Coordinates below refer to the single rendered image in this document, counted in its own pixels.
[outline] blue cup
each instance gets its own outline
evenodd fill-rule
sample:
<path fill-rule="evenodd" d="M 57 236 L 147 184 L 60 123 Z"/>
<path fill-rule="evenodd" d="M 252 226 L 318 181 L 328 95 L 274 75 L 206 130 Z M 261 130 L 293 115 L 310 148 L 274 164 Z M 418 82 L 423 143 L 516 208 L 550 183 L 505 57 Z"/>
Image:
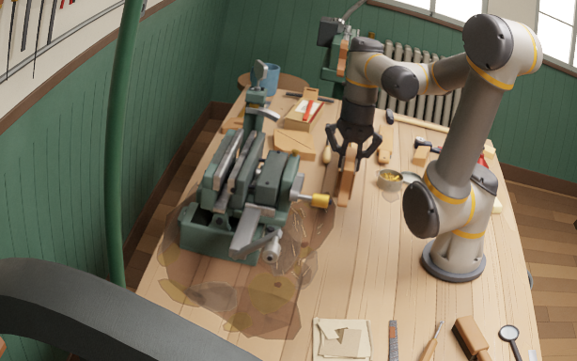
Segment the blue cup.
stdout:
<path fill-rule="evenodd" d="M 259 86 L 266 89 L 266 96 L 272 97 L 277 91 L 277 83 L 280 80 L 280 66 L 277 64 L 264 63 L 269 67 L 269 71 L 266 73 L 266 79 L 259 82 Z M 253 72 L 253 67 L 251 67 L 251 86 L 257 85 L 257 78 Z"/>

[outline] radiator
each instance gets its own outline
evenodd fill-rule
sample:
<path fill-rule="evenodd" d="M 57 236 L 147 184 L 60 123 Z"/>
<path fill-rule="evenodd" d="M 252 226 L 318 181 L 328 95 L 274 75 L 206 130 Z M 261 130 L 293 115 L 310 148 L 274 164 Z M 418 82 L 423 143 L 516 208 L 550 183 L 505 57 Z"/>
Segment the radiator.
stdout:
<path fill-rule="evenodd" d="M 402 46 L 399 42 L 394 45 L 391 40 L 385 42 L 384 54 L 397 61 L 413 63 L 432 63 L 444 58 L 444 56 L 430 54 L 426 50 L 420 51 L 418 48 L 411 48 L 409 45 Z M 448 127 L 458 108 L 461 92 L 462 89 L 456 89 L 443 96 L 418 95 L 408 102 L 403 102 L 386 94 L 384 89 L 380 89 L 378 108 L 386 109 L 388 107 L 398 114 Z"/>

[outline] bowl of yellow pieces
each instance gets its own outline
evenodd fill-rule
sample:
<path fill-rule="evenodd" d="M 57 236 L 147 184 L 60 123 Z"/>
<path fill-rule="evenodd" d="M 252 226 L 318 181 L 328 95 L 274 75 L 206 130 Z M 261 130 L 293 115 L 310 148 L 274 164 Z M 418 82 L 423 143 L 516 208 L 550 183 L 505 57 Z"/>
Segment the bowl of yellow pieces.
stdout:
<path fill-rule="evenodd" d="M 384 192 L 398 192 L 402 188 L 404 177 L 392 169 L 383 169 L 378 174 L 378 187 Z"/>

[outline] magnifying glass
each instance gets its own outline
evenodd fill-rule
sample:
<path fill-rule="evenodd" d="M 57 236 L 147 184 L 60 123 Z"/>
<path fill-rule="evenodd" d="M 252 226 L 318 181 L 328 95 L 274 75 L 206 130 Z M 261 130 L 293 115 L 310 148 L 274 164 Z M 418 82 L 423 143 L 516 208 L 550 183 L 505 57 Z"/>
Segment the magnifying glass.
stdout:
<path fill-rule="evenodd" d="M 516 326 L 510 324 L 503 326 L 498 333 L 503 341 L 509 342 L 511 344 L 511 349 L 513 350 L 513 355 L 516 357 L 517 361 L 522 361 L 520 357 L 520 351 L 518 351 L 518 346 L 516 345 L 516 339 L 520 335 L 520 330 Z"/>

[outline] green drill press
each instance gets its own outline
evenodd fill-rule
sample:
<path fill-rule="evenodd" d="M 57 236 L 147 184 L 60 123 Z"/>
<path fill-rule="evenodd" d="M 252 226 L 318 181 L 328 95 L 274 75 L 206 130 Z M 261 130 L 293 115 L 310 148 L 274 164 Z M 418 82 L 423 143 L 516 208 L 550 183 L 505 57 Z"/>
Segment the green drill press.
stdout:
<path fill-rule="evenodd" d="M 267 69 L 258 60 L 257 79 L 264 79 Z M 179 213 L 180 248 L 250 266 L 257 264 L 261 250 L 265 262 L 275 263 L 290 204 L 303 199 L 313 207 L 328 208 L 330 196 L 300 194 L 304 174 L 298 173 L 297 152 L 269 150 L 266 159 L 261 158 L 264 118 L 279 119 L 264 107 L 265 102 L 266 89 L 259 84 L 246 91 L 243 127 L 226 133 L 204 172 L 195 202 Z"/>

